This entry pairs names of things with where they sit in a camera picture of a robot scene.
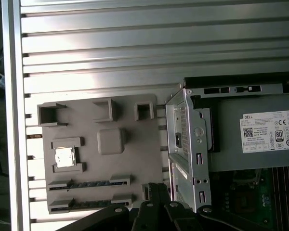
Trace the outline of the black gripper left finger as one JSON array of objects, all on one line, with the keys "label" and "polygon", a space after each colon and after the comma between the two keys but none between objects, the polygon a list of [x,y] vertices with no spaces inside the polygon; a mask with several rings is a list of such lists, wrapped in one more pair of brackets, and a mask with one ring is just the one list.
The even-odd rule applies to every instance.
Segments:
[{"label": "black gripper left finger", "polygon": [[162,183],[149,183],[149,200],[128,209],[110,205],[62,227],[61,231],[156,231],[161,203]]}]

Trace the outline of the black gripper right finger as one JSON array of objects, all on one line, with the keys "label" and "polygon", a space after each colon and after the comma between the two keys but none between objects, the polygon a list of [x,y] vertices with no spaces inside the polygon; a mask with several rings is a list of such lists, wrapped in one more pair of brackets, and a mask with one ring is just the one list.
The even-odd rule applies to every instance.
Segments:
[{"label": "black gripper right finger", "polygon": [[204,205],[193,212],[172,201],[166,184],[159,185],[159,198],[175,231],[270,231],[271,229],[230,212]]}]

